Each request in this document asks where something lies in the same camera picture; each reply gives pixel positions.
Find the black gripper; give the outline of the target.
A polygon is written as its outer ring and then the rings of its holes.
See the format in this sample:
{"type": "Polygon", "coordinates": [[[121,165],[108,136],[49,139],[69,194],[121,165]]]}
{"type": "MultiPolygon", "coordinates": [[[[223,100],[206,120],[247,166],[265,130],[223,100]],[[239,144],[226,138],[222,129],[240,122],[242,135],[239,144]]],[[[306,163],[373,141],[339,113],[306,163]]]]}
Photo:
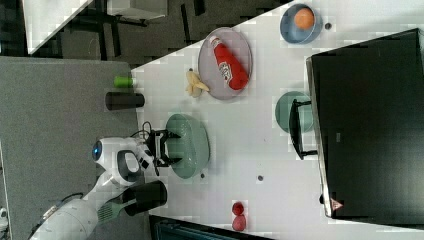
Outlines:
{"type": "Polygon", "coordinates": [[[167,138],[178,139],[181,138],[181,136],[168,130],[152,130],[146,140],[155,167],[167,167],[181,161],[181,158],[169,158],[165,154],[165,142],[167,138]]]}

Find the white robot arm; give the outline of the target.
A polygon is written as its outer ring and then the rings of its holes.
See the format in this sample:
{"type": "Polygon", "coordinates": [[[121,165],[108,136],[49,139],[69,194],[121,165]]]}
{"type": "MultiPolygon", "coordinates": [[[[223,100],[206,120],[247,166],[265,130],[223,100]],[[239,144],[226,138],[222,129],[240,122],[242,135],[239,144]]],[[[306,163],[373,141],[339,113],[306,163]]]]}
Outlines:
{"type": "Polygon", "coordinates": [[[74,194],[69,202],[51,207],[33,228],[28,240],[86,240],[100,223],[107,202],[127,193],[137,213],[167,202],[165,185],[157,180],[144,186],[136,182],[146,170],[159,170],[178,160],[165,153],[165,142],[179,136],[168,130],[152,130],[148,137],[108,137],[93,146],[92,157],[104,172],[85,196],[74,194]]]}

